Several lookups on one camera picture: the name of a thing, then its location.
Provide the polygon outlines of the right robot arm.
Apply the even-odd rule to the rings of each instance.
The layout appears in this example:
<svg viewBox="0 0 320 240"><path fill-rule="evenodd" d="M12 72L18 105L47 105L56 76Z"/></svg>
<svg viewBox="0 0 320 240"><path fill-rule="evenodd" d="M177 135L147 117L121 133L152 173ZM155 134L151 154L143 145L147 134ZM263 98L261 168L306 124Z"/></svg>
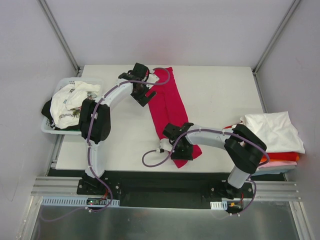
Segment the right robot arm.
<svg viewBox="0 0 320 240"><path fill-rule="evenodd" d="M220 196L230 200L242 193L244 183L267 155L266 144L243 124L220 130L191 122L181 127L169 123L162 134L164 138L159 141L160 151L171 153L172 160L192 161L199 145L225 150L234 167L226 182L215 189Z"/></svg>

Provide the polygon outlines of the magenta t-shirt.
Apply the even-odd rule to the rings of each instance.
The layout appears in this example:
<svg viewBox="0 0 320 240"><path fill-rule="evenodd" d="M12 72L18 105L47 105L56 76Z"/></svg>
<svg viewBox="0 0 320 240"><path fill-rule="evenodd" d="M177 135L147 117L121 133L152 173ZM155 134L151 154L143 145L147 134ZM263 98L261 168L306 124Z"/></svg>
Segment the magenta t-shirt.
<svg viewBox="0 0 320 240"><path fill-rule="evenodd" d="M161 83L168 80L164 85L152 86L146 94L149 96L153 92L156 93L148 102L148 106L156 134L159 139L164 139L163 131L167 124L182 127L189 119L176 84L173 68L157 69L155 74Z"/></svg>

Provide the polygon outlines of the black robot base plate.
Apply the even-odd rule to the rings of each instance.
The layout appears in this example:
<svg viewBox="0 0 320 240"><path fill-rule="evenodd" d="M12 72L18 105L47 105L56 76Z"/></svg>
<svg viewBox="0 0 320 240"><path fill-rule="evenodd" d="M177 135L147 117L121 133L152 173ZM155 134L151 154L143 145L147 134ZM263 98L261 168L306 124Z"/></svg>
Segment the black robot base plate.
<svg viewBox="0 0 320 240"><path fill-rule="evenodd" d="M249 201L253 186L226 189L226 173L184 173L154 171L105 171L101 182L83 175L78 195L102 196L118 200L122 207L208 209L222 199Z"/></svg>

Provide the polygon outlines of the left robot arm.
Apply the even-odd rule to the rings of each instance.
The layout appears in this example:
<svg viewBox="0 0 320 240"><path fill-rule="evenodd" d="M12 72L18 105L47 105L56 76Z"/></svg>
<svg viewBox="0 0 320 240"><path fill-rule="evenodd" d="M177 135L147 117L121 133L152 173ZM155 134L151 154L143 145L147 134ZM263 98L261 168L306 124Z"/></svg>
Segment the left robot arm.
<svg viewBox="0 0 320 240"><path fill-rule="evenodd" d="M105 161L99 156L99 148L111 132L111 111L124 98L131 96L144 107L156 95L153 91L147 96L149 86L159 80L147 66L136 63L133 69L118 76L116 85L99 100L85 99L82 102L79 128L86 142L87 169L82 177L82 185L99 195L106 189L102 179Z"/></svg>

